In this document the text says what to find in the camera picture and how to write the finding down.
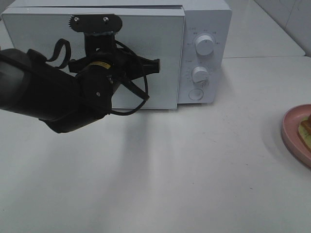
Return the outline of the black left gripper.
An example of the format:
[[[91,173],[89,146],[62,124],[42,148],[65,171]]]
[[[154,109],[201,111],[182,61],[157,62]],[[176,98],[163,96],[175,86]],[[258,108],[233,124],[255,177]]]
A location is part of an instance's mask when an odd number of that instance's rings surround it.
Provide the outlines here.
[[[115,40],[114,34],[90,35],[85,34],[86,56],[69,62],[69,71],[80,73],[87,66],[106,63],[110,67],[108,80],[118,82],[147,101],[148,81],[146,76],[160,72],[159,59],[146,59],[136,55],[123,43]]]

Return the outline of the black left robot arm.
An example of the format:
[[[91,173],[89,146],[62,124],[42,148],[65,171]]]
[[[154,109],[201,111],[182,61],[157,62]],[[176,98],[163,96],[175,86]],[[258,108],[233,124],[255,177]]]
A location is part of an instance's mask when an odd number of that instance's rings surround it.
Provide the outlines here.
[[[0,52],[0,107],[35,117],[56,133],[68,133],[104,118],[128,116],[112,108],[120,85],[145,103],[148,87],[138,78],[160,71],[160,60],[136,55],[111,34],[85,35],[85,57],[71,59],[69,41],[56,42],[51,58],[35,50]]]

